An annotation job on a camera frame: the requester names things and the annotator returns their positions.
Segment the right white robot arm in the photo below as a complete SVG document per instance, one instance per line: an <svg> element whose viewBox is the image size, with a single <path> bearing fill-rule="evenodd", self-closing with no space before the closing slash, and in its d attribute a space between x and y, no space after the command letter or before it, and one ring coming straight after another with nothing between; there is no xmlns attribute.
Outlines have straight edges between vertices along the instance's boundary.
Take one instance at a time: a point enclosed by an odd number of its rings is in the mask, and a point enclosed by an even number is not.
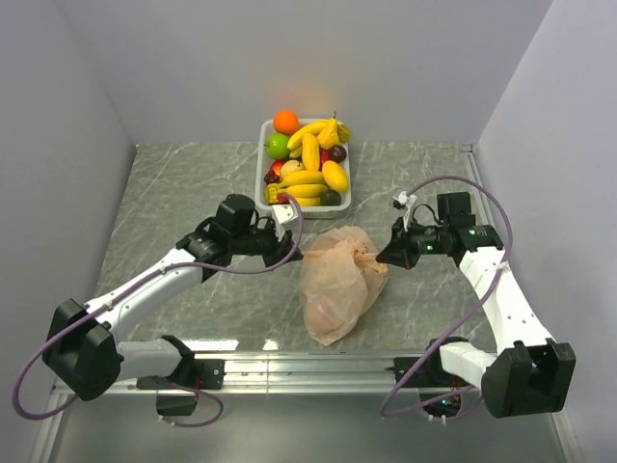
<svg viewBox="0 0 617 463"><path fill-rule="evenodd" d="M479 297L496 342L491 354L446 332L415 359L397 359L395 389L422 372L435 386L459 379L476 388L495 418L556 413L563 409L576 354L557 342L527 302L508 264L509 252L491 225L479 225L467 192L440 194L432 225L415 218L415 196L395 200L404 210L376 260L410 270L423 256L447 256Z"/></svg>

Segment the translucent orange plastic bag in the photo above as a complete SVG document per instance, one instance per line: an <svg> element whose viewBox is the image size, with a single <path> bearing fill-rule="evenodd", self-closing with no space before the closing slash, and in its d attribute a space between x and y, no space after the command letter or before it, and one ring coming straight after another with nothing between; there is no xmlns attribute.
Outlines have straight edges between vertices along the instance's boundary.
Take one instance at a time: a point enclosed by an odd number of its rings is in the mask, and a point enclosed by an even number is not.
<svg viewBox="0 0 617 463"><path fill-rule="evenodd" d="M347 336L386 285L388 267L359 227L320 234L303 252L300 302L311 338L329 346Z"/></svg>

